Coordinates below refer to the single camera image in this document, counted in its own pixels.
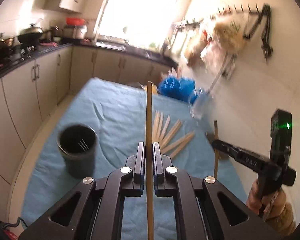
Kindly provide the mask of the person's right hand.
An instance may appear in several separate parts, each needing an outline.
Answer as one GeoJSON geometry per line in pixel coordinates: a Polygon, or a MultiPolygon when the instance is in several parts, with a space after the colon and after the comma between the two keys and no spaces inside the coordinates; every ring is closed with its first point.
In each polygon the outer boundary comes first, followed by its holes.
{"type": "Polygon", "coordinates": [[[257,197],[258,189],[259,185],[258,180],[256,179],[251,186],[246,206],[258,216],[262,205],[270,205],[266,223],[281,237],[293,233],[296,228],[296,222],[294,220],[292,205],[287,202],[285,191],[279,189],[279,191],[260,199],[257,197]]]}

